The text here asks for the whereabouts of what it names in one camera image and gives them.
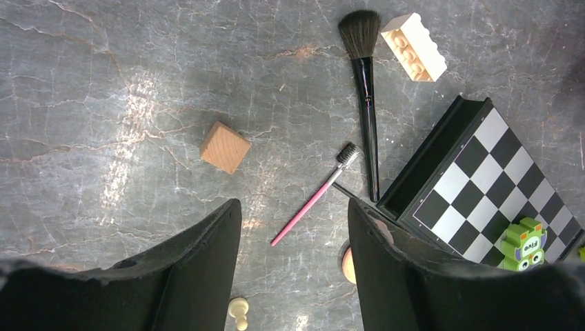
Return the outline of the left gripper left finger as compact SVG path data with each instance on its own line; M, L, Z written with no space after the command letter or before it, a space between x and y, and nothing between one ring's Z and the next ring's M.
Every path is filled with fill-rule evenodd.
M223 330L241 203L108 269L66 272L1 260L2 330Z

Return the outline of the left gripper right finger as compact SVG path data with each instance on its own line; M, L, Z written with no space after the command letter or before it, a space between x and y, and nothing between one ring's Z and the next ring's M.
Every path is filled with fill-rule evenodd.
M583 330L584 265L513 272L474 263L348 202L365 330Z

